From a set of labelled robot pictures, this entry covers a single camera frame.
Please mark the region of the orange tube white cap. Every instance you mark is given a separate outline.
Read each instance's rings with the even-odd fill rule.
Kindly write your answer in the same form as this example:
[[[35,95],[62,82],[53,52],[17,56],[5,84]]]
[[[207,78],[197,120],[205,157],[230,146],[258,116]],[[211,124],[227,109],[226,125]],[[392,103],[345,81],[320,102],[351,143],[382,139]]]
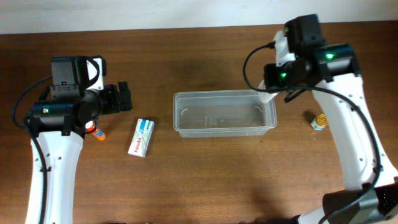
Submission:
[[[98,127],[96,122],[89,121],[85,124],[86,133],[92,134],[97,140],[104,141],[106,139],[105,133]]]

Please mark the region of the white spray bottle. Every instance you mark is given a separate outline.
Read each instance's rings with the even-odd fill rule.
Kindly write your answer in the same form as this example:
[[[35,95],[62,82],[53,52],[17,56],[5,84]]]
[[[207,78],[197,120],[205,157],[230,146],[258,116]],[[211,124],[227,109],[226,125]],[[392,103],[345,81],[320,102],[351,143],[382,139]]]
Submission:
[[[266,85],[265,85],[265,81],[262,80],[262,82],[260,82],[258,89],[266,89]],[[266,92],[259,92],[258,96],[259,96],[259,100],[266,104],[268,103],[270,100],[272,100],[276,95],[278,95],[278,93],[266,93]]]

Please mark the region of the white Panadol box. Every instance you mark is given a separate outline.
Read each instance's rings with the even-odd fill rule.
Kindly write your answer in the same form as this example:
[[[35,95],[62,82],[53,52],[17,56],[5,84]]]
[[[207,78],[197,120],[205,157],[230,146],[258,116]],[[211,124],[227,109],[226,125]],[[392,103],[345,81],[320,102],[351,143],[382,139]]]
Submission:
[[[128,154],[145,157],[155,123],[148,119],[138,119]]]

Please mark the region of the small jar gold lid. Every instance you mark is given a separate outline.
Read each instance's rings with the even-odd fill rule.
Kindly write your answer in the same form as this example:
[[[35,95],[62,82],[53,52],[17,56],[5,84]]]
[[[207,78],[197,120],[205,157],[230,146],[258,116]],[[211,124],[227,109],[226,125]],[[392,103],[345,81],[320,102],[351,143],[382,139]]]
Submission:
[[[314,130],[320,131],[328,126],[328,120],[324,114],[320,114],[313,119],[311,126]]]

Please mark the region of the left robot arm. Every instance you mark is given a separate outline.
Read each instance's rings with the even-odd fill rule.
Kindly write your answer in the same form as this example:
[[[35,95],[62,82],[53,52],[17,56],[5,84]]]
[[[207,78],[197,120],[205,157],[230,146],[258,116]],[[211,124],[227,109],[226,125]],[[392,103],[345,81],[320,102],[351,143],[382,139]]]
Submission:
[[[103,83],[106,61],[100,55],[54,57],[51,69],[52,84],[24,119],[33,158],[26,223],[72,223],[86,124],[132,109],[126,82]]]

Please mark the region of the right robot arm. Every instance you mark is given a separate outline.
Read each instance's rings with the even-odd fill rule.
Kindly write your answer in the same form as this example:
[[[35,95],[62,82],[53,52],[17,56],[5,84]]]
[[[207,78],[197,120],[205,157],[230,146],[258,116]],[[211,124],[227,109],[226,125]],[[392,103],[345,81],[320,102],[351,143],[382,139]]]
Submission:
[[[323,196],[320,208],[294,223],[377,223],[397,215],[397,169],[377,136],[363,91],[353,48],[328,45],[318,17],[285,23],[271,47],[275,63],[264,68],[259,99],[269,102],[280,91],[292,100],[311,90],[332,133],[343,171],[344,189]]]

